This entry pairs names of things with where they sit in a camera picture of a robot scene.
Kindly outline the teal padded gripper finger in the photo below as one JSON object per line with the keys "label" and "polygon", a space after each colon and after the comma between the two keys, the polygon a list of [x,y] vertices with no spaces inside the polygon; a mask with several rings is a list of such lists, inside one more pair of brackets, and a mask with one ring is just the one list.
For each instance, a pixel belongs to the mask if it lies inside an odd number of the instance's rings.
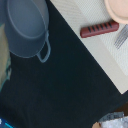
{"label": "teal padded gripper finger", "polygon": [[0,26],[0,91],[11,76],[11,57],[8,40],[5,34],[5,25]]}

